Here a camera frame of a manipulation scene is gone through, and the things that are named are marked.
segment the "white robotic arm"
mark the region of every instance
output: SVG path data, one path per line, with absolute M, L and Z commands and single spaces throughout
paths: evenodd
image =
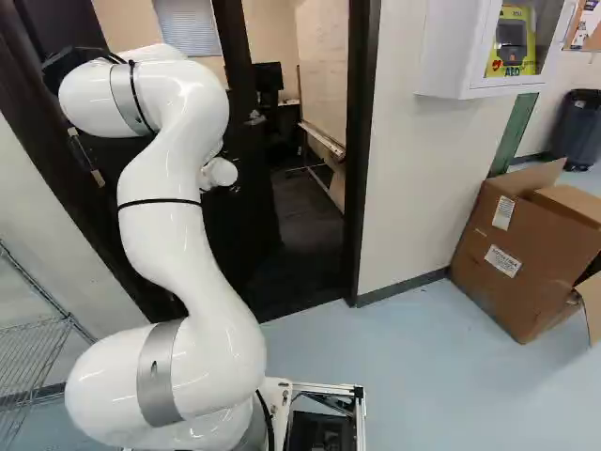
M 200 187 L 236 179 L 231 163 L 215 158 L 227 96 L 210 70 L 172 47 L 122 56 L 138 62 L 94 60 L 70 72 L 60 104 L 90 134 L 157 134 L 119 179 L 121 238 L 134 269 L 174 292 L 190 315 L 93 345 L 69 376 L 67 408 L 79 428 L 110 445 L 252 449 L 264 338 L 215 262 L 200 208 Z

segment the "window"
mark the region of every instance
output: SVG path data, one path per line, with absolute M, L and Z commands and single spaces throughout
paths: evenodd
M 165 43 L 187 56 L 222 54 L 211 0 L 152 0 L 152 5 Z

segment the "aed cabinet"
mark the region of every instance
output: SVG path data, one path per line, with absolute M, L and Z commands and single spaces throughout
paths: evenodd
M 577 0 L 427 0 L 416 94 L 538 92 L 553 76 Z

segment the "white label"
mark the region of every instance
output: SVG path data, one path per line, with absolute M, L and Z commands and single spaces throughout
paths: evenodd
M 522 267 L 521 261 L 516 260 L 508 254 L 505 254 L 494 244 L 490 246 L 490 249 L 488 249 L 485 260 L 512 279 L 516 277 L 517 272 Z
M 511 215 L 514 214 L 515 206 L 516 202 L 502 195 L 499 199 L 499 205 L 497 205 L 497 211 L 495 211 L 495 217 L 492 218 L 492 225 L 507 231 L 511 222 Z

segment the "trash can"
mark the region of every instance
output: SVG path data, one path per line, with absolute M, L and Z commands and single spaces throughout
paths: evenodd
M 586 171 L 601 153 L 601 91 L 574 89 L 563 98 L 548 150 L 565 170 Z

